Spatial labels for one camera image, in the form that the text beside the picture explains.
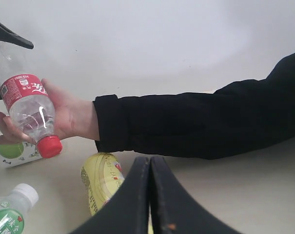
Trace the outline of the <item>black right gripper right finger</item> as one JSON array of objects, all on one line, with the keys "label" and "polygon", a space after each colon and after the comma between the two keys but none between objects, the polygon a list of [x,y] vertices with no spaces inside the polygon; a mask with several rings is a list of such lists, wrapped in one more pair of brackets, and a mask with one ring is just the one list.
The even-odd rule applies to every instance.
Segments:
[{"label": "black right gripper right finger", "polygon": [[149,200],[155,234],[239,234],[198,204],[165,159],[150,159]]}]

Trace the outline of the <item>person's open bare hand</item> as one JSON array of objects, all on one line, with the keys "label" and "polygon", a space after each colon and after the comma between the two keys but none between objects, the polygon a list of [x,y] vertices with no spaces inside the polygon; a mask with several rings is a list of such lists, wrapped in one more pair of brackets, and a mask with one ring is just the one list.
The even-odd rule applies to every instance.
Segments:
[{"label": "person's open bare hand", "polygon": [[[55,108],[55,134],[63,140],[70,137],[83,137],[100,140],[98,116],[92,101],[72,96],[47,79],[41,80]],[[12,122],[9,116],[0,112],[0,144],[17,144],[36,141],[23,133]]]}]

